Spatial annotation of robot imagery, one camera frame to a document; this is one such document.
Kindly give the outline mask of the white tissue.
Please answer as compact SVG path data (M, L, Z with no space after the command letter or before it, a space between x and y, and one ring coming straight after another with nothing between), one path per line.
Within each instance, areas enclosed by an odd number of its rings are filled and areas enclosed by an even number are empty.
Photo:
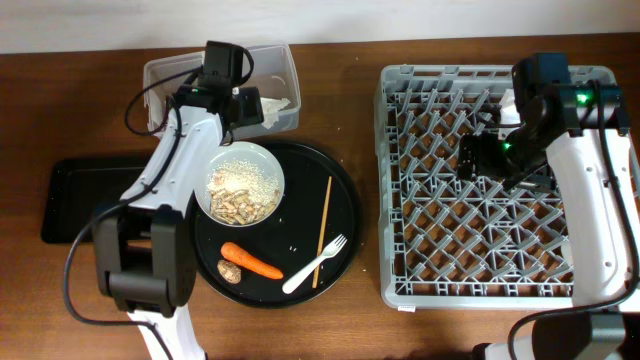
M290 100L286 98L261 98L261 106L264 118L262 126L267 129L272 128L279 119L279 111L285 109L289 104Z

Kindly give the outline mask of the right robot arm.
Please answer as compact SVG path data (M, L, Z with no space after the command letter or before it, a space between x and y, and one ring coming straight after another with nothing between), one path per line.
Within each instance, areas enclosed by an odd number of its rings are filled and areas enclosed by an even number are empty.
M639 312L639 218L631 184L630 123L621 90L591 80L518 95L520 128L501 139L467 134L457 175L518 186L549 166L559 187L574 268L572 307L518 320L476 359L614 359Z

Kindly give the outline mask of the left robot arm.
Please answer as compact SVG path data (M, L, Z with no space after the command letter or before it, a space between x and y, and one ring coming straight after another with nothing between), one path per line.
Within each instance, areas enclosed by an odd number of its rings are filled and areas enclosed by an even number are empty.
M180 86L167 99L160 143L140 179L87 227L100 292L139 328L154 359L206 356L187 305L197 275L187 217L225 138L263 120L255 87Z

